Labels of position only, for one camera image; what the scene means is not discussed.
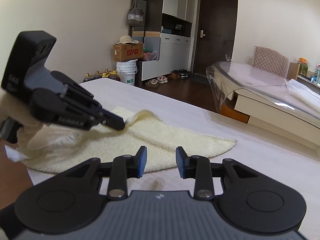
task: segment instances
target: plastic bag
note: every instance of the plastic bag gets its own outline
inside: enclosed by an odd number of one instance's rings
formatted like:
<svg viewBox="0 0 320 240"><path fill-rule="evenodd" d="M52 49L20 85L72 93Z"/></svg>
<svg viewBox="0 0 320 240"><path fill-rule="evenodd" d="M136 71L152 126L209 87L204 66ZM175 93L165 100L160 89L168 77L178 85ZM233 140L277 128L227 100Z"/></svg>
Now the plastic bag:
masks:
<svg viewBox="0 0 320 240"><path fill-rule="evenodd" d="M157 57L158 52L153 51L153 52L143 52L143 58L142 60L144 61L150 61L154 60Z"/></svg>
<svg viewBox="0 0 320 240"><path fill-rule="evenodd" d="M130 10L127 14L127 24L132 27L141 27L144 25L143 11L139 8L139 0L133 0Z"/></svg>
<svg viewBox="0 0 320 240"><path fill-rule="evenodd" d="M298 81L286 82L289 93L320 113L320 95Z"/></svg>

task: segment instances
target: chair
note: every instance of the chair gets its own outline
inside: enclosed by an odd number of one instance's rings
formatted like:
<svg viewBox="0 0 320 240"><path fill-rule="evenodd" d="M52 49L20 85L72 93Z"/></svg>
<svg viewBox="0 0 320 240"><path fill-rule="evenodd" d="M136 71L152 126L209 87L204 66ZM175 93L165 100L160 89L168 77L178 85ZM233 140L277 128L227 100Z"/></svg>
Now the chair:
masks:
<svg viewBox="0 0 320 240"><path fill-rule="evenodd" d="M289 59L275 50L254 46L252 66L286 78Z"/></svg>

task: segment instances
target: white plastic bucket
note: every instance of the white plastic bucket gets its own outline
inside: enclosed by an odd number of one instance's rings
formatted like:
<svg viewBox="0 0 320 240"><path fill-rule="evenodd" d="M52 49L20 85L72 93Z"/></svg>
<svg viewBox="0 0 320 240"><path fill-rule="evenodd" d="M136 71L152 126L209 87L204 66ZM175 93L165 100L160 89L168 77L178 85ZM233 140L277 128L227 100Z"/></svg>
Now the white plastic bucket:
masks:
<svg viewBox="0 0 320 240"><path fill-rule="evenodd" d="M130 60L116 63L116 70L122 83L134 86L134 77L137 73L136 61L137 60Z"/></svg>

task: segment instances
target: door frame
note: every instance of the door frame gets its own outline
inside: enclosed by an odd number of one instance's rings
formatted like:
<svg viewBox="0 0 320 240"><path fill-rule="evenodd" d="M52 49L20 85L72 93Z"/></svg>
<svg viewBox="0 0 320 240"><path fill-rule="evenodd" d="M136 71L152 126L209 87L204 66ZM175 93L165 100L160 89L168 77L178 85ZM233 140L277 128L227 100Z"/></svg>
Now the door frame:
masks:
<svg viewBox="0 0 320 240"><path fill-rule="evenodd" d="M191 63L190 63L190 72L191 73L193 73L193 67L194 67L196 55L198 52L200 2L201 2L201 0L198 0L198 2L197 2L196 21L195 21L196 24L195 24L194 36L192 37L192 34L191 34L191 38L193 38L193 47L192 47L192 55L191 55Z"/></svg>

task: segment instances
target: hat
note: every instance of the hat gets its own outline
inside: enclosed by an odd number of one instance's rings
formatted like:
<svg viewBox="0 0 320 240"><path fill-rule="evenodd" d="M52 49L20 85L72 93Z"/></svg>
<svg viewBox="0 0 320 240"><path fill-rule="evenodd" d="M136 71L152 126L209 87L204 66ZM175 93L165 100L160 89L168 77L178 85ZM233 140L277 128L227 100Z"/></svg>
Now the hat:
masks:
<svg viewBox="0 0 320 240"><path fill-rule="evenodd" d="M138 44L139 41L134 41L129 35L128 36L122 36L118 43L116 44L126 44L126 43L134 43Z"/></svg>

